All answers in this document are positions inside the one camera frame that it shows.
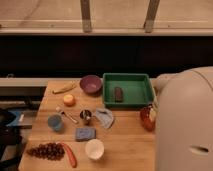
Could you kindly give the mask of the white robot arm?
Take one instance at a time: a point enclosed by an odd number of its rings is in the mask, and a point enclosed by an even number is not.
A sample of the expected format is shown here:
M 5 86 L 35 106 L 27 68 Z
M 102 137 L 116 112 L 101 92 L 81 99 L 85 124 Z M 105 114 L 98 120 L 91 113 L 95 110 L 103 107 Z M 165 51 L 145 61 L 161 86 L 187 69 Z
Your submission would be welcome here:
M 163 86 L 155 171 L 213 171 L 213 67 L 177 73 Z

